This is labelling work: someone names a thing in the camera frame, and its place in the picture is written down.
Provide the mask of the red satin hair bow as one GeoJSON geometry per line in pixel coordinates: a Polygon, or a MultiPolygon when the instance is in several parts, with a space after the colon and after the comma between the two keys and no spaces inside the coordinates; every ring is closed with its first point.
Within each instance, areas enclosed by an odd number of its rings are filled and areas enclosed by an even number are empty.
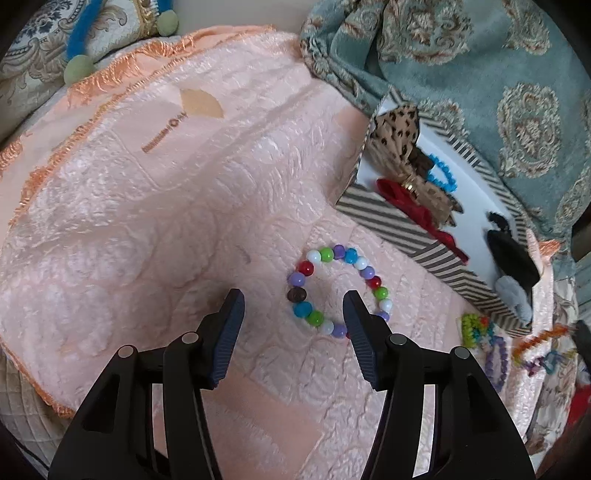
{"type": "Polygon", "coordinates": [[[456,245],[454,237],[436,227],[430,210],[418,204],[407,188],[386,178],[377,179],[377,187],[380,195],[388,203],[404,212],[416,224],[444,244],[464,265],[468,264],[468,255],[456,245]]]}

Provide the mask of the leopard print hair bow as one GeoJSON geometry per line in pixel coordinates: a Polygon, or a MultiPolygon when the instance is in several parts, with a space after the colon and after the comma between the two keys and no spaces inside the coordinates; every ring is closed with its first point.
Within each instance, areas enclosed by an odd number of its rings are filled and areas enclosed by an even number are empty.
{"type": "Polygon", "coordinates": [[[409,162],[420,136],[420,116],[415,104],[403,104],[373,120],[367,147],[375,168],[389,180],[411,192],[418,204],[428,208],[437,228],[457,225],[453,213],[463,214],[462,205],[433,181],[418,176],[409,162]]]}

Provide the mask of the striped white jewelry box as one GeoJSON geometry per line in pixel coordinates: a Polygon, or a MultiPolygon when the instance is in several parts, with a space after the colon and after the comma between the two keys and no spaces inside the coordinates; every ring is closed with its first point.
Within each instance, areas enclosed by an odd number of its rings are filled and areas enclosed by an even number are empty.
{"type": "Polygon", "coordinates": [[[335,202],[514,337],[531,332],[533,287],[523,215],[469,144],[391,89],[370,116],[335,202]]]}

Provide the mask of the floral cream bedsheet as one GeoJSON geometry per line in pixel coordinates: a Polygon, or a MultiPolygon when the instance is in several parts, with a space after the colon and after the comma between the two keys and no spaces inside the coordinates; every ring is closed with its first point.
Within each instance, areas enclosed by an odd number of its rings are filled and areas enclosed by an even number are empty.
{"type": "MultiPolygon", "coordinates": [[[[559,242],[551,240],[539,243],[535,237],[529,236],[528,249],[541,275],[541,283],[534,289],[532,332],[537,334],[558,325],[573,327],[579,320],[575,279],[568,277],[558,280],[552,268],[559,242]]],[[[554,351],[566,358],[555,364],[551,374],[541,370],[534,376],[540,386],[536,394],[537,404],[525,434],[525,446],[536,461],[542,459],[564,433],[576,382],[579,378],[588,378],[582,372],[582,361],[575,353],[575,344],[570,338],[551,339],[540,350],[545,353],[554,351]]]]}

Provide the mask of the light blue fluffy scrunchie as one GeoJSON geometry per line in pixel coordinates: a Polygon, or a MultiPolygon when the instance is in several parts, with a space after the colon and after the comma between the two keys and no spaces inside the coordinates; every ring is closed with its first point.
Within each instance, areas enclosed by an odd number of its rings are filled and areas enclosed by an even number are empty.
{"type": "Polygon", "coordinates": [[[507,275],[500,277],[495,283],[495,291],[522,326],[532,321],[533,310],[528,295],[513,277],[507,275]]]}

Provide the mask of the black velvet hair clip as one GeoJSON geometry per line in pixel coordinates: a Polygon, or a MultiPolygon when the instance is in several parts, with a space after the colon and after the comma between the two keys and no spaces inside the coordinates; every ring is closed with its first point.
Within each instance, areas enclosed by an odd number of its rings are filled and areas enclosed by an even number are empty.
{"type": "Polygon", "coordinates": [[[524,290],[531,290],[540,281],[540,273],[528,251],[509,233],[489,230],[486,238],[497,266],[506,276],[516,280],[524,290]]]}

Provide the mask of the black scrunchie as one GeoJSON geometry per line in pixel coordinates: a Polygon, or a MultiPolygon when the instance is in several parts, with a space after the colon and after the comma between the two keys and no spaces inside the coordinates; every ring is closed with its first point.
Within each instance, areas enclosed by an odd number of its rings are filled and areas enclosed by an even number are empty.
{"type": "Polygon", "coordinates": [[[496,212],[489,212],[487,214],[488,220],[496,226],[496,232],[505,236],[512,236],[512,230],[509,222],[505,217],[496,212]]]}

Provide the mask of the pink quilted bedspread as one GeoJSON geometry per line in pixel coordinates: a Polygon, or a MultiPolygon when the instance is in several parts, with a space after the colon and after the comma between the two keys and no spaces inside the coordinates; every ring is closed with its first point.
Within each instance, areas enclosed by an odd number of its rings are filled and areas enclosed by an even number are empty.
{"type": "Polygon", "coordinates": [[[228,375],[204,396],[222,475],[359,478],[384,397],[348,341],[294,317],[288,274],[358,249],[393,329],[437,350],[468,309],[335,210],[367,124],[297,36],[263,27],[141,43],[61,92],[1,155],[1,344],[48,412],[71,417],[120,346],[164,346],[238,288],[228,375]]]}

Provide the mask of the teal damask blanket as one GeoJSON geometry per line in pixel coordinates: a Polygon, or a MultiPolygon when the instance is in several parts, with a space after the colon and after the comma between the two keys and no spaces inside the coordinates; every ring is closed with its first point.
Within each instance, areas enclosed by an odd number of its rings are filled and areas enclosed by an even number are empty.
{"type": "Polygon", "coordinates": [[[589,205],[590,78],[535,3],[322,1],[301,52],[363,113],[396,90],[468,141],[542,235],[589,205]]]}

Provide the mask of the ornate cream pillow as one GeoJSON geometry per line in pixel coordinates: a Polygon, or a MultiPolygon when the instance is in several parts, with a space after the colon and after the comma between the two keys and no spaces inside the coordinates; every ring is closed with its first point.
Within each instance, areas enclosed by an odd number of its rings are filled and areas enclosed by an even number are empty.
{"type": "Polygon", "coordinates": [[[1,59],[1,137],[64,85],[66,45],[86,1],[47,1],[1,59]]]}

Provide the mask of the blue green plush toy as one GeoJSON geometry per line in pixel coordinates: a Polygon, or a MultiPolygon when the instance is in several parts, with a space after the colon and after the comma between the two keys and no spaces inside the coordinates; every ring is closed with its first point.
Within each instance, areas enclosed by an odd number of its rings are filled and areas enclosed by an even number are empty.
{"type": "Polygon", "coordinates": [[[154,35],[177,32],[172,1],[86,1],[66,45],[64,82],[70,86],[95,71],[113,50],[154,35]]]}

